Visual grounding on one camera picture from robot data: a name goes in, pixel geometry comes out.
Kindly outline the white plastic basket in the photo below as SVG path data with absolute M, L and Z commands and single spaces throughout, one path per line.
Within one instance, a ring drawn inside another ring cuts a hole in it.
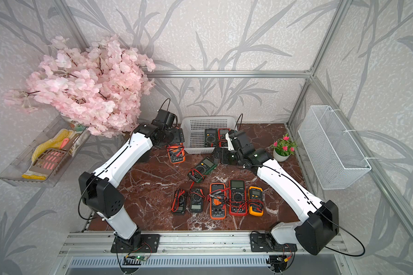
M 205 145 L 205 130 L 214 129 L 218 135 L 219 128 L 233 129 L 236 119 L 232 116 L 196 116 L 185 117 L 181 123 L 184 134 L 184 147 L 188 154 L 211 154 L 215 146 Z

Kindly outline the small potted pink flowers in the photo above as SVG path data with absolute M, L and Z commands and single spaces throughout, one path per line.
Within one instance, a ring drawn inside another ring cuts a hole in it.
M 278 162 L 284 162 L 289 156 L 294 155 L 296 147 L 297 143 L 292 140 L 289 134 L 283 135 L 282 138 L 271 145 L 271 148 L 273 149 L 273 157 Z

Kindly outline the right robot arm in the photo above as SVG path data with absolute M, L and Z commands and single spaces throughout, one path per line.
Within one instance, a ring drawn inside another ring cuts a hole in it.
M 292 178 L 264 148 L 256 149 L 244 131 L 226 134 L 226 147 L 216 147 L 213 158 L 223 164 L 250 170 L 267 183 L 292 208 L 297 222 L 280 222 L 270 234 L 277 244 L 299 244 L 311 255 L 318 255 L 336 237 L 339 224 L 338 206 L 324 202 Z

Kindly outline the small black multimeter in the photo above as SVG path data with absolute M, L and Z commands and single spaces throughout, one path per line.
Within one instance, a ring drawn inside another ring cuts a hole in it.
M 177 189 L 174 193 L 171 211 L 173 214 L 183 215 L 187 207 L 187 192 L 183 189 Z

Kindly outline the large red multimeter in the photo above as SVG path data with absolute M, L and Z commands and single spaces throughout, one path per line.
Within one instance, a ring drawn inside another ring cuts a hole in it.
M 229 182 L 229 212 L 240 217 L 248 214 L 245 182 L 241 179 L 231 179 Z

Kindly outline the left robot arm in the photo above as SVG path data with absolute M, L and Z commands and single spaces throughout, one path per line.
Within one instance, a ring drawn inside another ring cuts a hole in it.
M 141 229 L 124 207 L 125 197 L 118 190 L 122 179 L 137 162 L 146 162 L 153 147 L 163 148 L 183 142 L 182 131 L 174 126 L 174 113 L 160 109 L 149 124 L 140 124 L 126 143 L 94 172 L 79 176 L 80 203 L 88 206 L 114 230 L 112 253 L 139 252 L 149 244 L 141 237 Z

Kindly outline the small red multimeter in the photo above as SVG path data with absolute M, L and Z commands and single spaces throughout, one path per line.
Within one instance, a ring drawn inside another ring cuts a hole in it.
M 228 147 L 228 142 L 226 139 L 226 135 L 229 133 L 229 128 L 219 128 L 218 129 L 218 146 L 219 147 Z

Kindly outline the yellow multimeter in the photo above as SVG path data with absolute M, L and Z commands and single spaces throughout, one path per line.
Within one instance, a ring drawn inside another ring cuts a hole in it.
M 261 217 L 264 214 L 263 190 L 260 187 L 250 186 L 248 189 L 248 213 Z

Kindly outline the green multimeter tilted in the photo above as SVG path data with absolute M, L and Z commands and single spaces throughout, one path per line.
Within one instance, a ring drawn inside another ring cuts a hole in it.
M 218 165 L 210 158 L 204 158 L 194 168 L 190 169 L 187 176 L 195 183 L 202 182 Z

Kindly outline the orange multimeter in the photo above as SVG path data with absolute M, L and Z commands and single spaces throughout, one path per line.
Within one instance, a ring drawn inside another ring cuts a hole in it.
M 212 183 L 209 188 L 210 217 L 223 220 L 226 217 L 226 187 L 223 183 Z
M 182 143 L 166 146 L 167 154 L 172 164 L 182 163 L 186 160 L 185 147 Z

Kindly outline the dark grey green multimeter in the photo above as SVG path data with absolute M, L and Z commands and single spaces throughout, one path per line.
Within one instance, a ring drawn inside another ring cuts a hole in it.
M 189 192 L 190 195 L 190 212 L 191 213 L 201 213 L 203 211 L 203 205 L 205 196 L 201 188 L 191 189 Z

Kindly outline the brown pink slotted tool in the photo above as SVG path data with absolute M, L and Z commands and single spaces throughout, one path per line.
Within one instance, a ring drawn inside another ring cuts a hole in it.
M 60 162 L 66 157 L 65 150 L 49 148 L 43 152 L 31 165 L 29 171 L 50 175 L 55 171 Z

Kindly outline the clear acrylic wall shelf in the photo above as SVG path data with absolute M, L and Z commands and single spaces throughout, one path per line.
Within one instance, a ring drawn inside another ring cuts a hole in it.
M 52 188 L 69 167 L 90 133 L 58 116 L 0 173 L 14 187 Z

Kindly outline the pink cherry blossom tree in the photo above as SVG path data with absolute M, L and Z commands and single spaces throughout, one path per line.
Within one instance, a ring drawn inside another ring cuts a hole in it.
M 43 57 L 26 79 L 26 89 L 5 93 L 5 104 L 26 112 L 51 105 L 95 136 L 111 138 L 138 126 L 141 97 L 154 86 L 146 75 L 156 68 L 153 59 L 136 48 L 122 48 L 118 36 L 85 51 L 70 48 L 62 36 L 51 43 L 56 55 Z

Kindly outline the yellow mesh item on shelf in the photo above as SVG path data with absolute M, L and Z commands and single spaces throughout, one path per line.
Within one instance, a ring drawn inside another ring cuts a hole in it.
M 34 163 L 35 160 L 47 149 L 59 149 L 63 140 L 69 138 L 71 133 L 73 133 L 73 131 L 63 128 L 56 134 L 55 137 L 38 145 L 32 154 L 32 163 Z

